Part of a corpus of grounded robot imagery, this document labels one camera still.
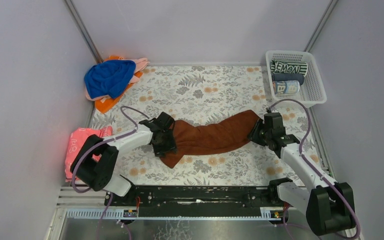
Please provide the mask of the orange blue rabbit towel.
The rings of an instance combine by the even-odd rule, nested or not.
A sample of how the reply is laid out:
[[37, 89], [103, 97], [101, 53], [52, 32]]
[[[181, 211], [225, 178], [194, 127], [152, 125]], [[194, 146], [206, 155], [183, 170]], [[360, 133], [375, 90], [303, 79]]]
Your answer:
[[300, 91], [300, 82], [297, 80], [273, 81], [273, 91], [276, 96], [292, 96]]

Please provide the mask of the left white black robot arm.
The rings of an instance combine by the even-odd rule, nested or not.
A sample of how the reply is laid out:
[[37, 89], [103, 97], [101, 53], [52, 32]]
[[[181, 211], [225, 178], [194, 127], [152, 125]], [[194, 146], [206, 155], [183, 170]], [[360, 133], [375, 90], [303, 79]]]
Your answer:
[[115, 173], [118, 156], [145, 145], [151, 145], [158, 158], [176, 153], [174, 126], [174, 118], [162, 112], [157, 118], [135, 123], [132, 130], [121, 134], [108, 137], [93, 134], [85, 140], [70, 172], [93, 191], [107, 191], [123, 197], [133, 183]]

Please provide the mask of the brown towel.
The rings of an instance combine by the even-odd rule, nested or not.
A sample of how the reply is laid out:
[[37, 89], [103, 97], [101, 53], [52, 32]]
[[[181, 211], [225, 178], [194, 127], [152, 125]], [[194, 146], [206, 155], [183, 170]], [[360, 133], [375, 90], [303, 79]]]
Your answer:
[[209, 125], [193, 126], [176, 120], [173, 137], [177, 151], [165, 153], [160, 160], [172, 169], [185, 155], [215, 155], [237, 150], [250, 142], [248, 134], [260, 119], [254, 111], [246, 110]]

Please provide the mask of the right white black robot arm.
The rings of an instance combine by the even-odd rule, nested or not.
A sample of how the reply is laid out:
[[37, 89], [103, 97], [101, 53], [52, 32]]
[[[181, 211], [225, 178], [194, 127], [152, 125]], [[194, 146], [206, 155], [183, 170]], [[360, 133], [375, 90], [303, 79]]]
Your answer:
[[311, 231], [317, 236], [356, 229], [360, 223], [354, 206], [351, 186], [337, 182], [303, 154], [303, 142], [287, 134], [280, 113], [266, 113], [259, 119], [248, 139], [267, 146], [278, 158], [287, 163], [304, 183], [298, 187], [289, 178], [269, 182], [269, 199], [273, 203], [286, 203], [305, 215]]

